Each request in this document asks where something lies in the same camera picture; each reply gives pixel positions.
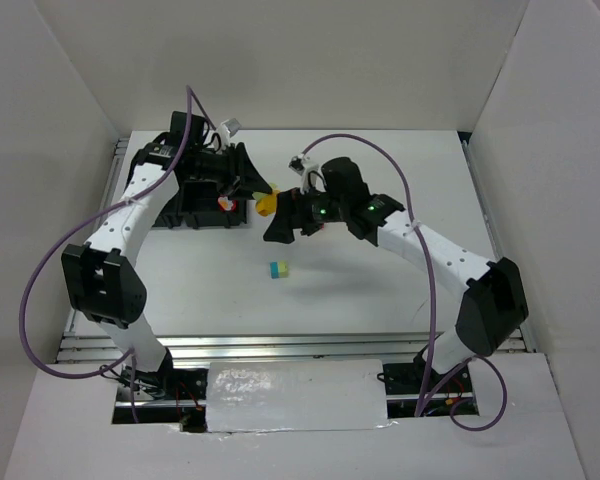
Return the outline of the light green curved lego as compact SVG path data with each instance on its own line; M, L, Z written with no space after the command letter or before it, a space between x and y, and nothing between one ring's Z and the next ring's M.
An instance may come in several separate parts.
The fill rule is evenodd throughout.
M277 195L278 193L278 185L275 183L269 183L269 192L255 192L252 194L252 198L254 201L260 201L267 196Z

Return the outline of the yellow oval lego brick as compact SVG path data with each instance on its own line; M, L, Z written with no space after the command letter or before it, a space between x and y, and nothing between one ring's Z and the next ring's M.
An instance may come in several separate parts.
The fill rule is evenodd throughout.
M265 195L255 203L256 212L263 217L273 215L277 211L277 194Z

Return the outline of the red flower print lego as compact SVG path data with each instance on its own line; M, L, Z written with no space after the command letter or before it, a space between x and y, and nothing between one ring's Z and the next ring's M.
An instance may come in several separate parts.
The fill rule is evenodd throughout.
M217 203L224 212L233 212L237 208L237 203L226 196L219 197Z

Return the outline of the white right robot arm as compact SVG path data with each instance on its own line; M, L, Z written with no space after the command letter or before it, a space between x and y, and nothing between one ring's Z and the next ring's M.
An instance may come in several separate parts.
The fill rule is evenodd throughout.
M520 270L513 261L474 254L417 223L397 200L371 193L350 158L318 166L296 156L289 167L302 184L278 194L265 241L291 244L297 234L310 236L327 223L343 223L357 239L432 273L459 301L454 327L416 357L418 368L429 367L431 377L476 355L492 355L528 317Z

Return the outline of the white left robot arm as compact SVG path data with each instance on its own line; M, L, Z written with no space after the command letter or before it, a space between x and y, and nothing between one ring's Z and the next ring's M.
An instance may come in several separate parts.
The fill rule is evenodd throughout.
M72 307L104 330L116 347L133 350L130 377L172 396L183 371L144 316L147 289L135 270L153 228L231 228L246 222L253 194L272 189L257 172L235 119L211 127L203 117L174 112L170 128L131 160L121 207L82 245L65 247L61 263Z

